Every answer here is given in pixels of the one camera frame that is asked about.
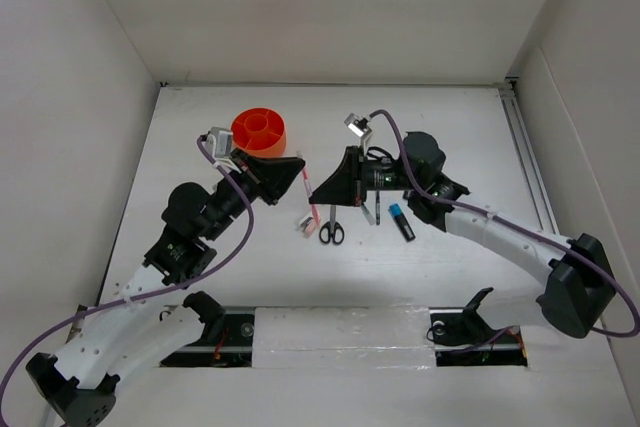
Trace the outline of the pink transparent pen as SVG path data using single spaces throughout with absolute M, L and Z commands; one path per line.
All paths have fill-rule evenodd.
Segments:
M 299 159 L 304 160 L 300 150 L 296 150 L 296 155 Z M 312 191 L 308 171 L 306 168 L 306 161 L 305 161 L 305 166 L 302 169 L 302 177 L 303 177 L 305 192 L 307 194 L 308 200 L 310 201 L 313 191 Z M 314 222 L 316 224 L 316 227 L 320 227 L 320 215 L 318 213 L 318 210 L 314 204 L 310 203 L 309 205 L 310 205 L 311 213 L 312 213 Z

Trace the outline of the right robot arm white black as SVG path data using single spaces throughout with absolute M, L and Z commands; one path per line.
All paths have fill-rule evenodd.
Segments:
M 436 139 L 425 132 L 407 133 L 395 159 L 370 159 L 362 147 L 349 146 L 310 201 L 361 207 L 373 191 L 403 191 L 424 224 L 472 241 L 537 280 L 542 291 L 534 302 L 556 330 L 578 339 L 595 331 L 618 288 L 602 243 L 588 234 L 572 239 L 534 231 L 488 206 L 471 205 L 470 190 L 443 173 L 445 161 Z

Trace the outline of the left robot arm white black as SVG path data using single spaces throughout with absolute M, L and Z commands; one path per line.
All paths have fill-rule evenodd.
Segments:
M 239 149 L 232 169 L 212 192 L 186 182 L 170 194 L 163 231 L 141 266 L 113 300 L 83 312 L 82 330 L 54 353 L 37 353 L 26 371 L 67 426 L 97 426 L 109 415 L 124 383 L 178 348 L 222 334 L 224 308 L 191 286 L 239 254 L 216 262 L 211 242 L 241 215 L 253 223 L 251 204 L 275 205 L 305 167 L 299 157 L 263 159 Z

